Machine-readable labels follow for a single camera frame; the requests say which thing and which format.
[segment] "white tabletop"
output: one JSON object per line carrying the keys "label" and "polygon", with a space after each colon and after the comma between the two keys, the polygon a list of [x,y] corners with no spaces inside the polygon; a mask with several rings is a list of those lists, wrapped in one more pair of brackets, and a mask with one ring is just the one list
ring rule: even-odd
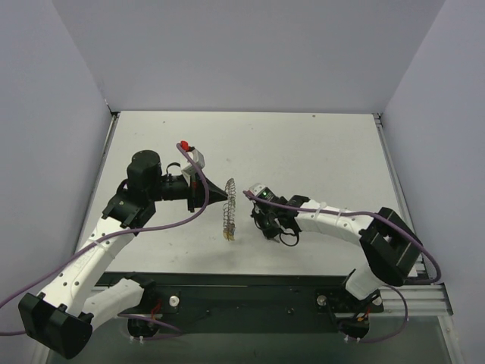
{"label": "white tabletop", "polygon": [[[108,271],[347,275],[365,262],[357,246],[319,234],[302,234],[294,248],[264,239],[249,217],[252,204],[241,194],[255,182],[286,198],[300,194],[352,210],[398,211],[372,115],[123,111],[83,241],[126,178],[132,155],[152,149],[165,168],[179,161],[180,140],[204,154],[204,172],[219,187],[235,179],[236,241],[223,238],[220,202],[187,225],[140,234]],[[147,226],[188,215],[183,201],[158,202]]]}

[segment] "wall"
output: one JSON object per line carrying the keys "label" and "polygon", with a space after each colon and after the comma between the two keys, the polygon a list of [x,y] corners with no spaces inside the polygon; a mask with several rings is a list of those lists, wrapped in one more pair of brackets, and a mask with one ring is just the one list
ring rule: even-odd
{"label": "wall", "polygon": [[441,262],[469,363],[483,362],[485,2],[447,0],[383,114],[416,230]]}
{"label": "wall", "polygon": [[111,109],[382,111],[443,0],[53,0]]}
{"label": "wall", "polygon": [[[3,299],[72,253],[110,114],[49,0],[2,2],[0,49]],[[0,331],[19,329],[16,304],[0,310]],[[0,337],[0,362],[30,362],[33,344]]]}

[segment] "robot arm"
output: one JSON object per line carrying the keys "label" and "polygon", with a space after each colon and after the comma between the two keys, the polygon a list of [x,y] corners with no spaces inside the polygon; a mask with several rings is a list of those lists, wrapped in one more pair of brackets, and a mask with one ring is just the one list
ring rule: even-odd
{"label": "robot arm", "polygon": [[[352,271],[345,282],[345,289],[359,301],[367,299],[384,284],[402,286],[420,254],[420,251],[407,240],[372,217],[352,216],[349,210],[336,209],[304,196],[293,196],[287,201],[284,197],[275,196],[262,184],[255,184],[249,192],[260,200],[253,200],[255,205],[252,217],[256,226],[268,239],[286,234],[296,237],[298,242],[300,232],[313,231],[360,246],[368,262]],[[264,202],[310,209],[314,212],[283,209]],[[382,208],[379,215],[414,237],[408,226],[393,210]]]}
{"label": "robot arm", "polygon": [[[203,155],[186,143],[182,147],[202,169]],[[73,260],[37,296],[27,293],[19,302],[27,335],[70,359],[86,346],[98,326],[140,303],[147,283],[136,278],[122,279],[113,287],[90,295],[111,261],[155,214],[155,202],[185,199],[191,212],[202,207],[205,189],[196,168],[184,157],[180,168],[181,175],[162,175],[156,152],[146,150],[133,156],[127,168],[128,178],[109,200],[83,245],[95,246]],[[223,190],[206,181],[209,204],[227,199]],[[122,230],[132,232],[112,234]]]}

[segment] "screw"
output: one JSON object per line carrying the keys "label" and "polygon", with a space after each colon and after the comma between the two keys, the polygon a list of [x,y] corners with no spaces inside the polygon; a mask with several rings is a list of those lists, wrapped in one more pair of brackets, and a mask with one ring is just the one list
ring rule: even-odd
{"label": "screw", "polygon": [[319,306],[325,306],[327,304],[327,298],[323,294],[321,294],[317,297],[317,304]]}
{"label": "screw", "polygon": [[168,304],[172,307],[177,307],[179,306],[179,303],[180,303],[180,298],[177,297],[177,296],[172,296],[170,297],[170,299],[168,300]]}

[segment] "whisk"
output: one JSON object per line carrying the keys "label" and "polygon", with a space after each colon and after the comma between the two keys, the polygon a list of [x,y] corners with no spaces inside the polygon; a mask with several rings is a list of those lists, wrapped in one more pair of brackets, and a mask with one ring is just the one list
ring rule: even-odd
{"label": "whisk", "polygon": [[226,182],[224,190],[227,193],[227,201],[223,206],[223,230],[222,234],[226,240],[234,240],[234,232],[236,224],[234,223],[234,215],[236,214],[236,184],[234,178],[230,178]]}

